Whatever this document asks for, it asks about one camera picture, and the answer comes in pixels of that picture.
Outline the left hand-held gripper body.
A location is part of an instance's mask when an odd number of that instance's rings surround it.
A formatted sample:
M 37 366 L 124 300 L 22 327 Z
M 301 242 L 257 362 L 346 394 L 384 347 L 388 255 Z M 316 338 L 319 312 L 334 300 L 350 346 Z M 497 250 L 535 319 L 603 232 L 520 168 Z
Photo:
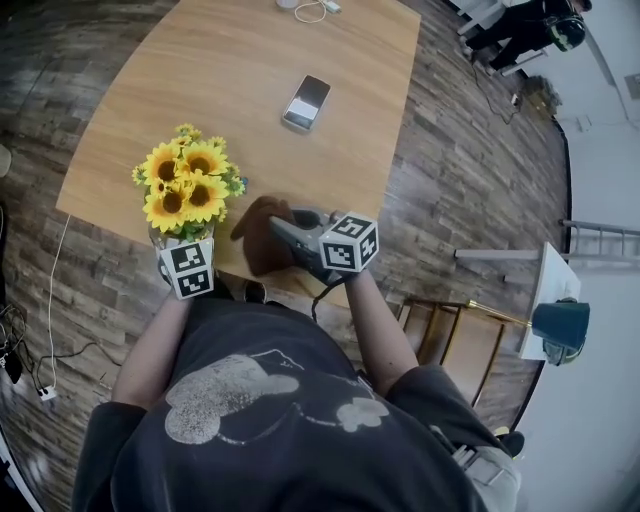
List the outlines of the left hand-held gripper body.
M 180 242 L 158 250 L 161 275 L 171 285 L 178 300 L 186 300 L 214 290 L 214 240 Z

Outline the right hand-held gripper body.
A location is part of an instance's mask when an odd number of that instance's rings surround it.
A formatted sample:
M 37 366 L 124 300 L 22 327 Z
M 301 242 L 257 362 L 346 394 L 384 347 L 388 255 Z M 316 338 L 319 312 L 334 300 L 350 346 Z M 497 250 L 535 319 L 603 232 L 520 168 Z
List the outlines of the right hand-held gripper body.
M 291 250 L 295 266 L 327 286 L 362 272 L 379 251 L 378 223 L 366 216 L 315 207 L 295 207 L 292 215 L 271 218 L 271 230 Z

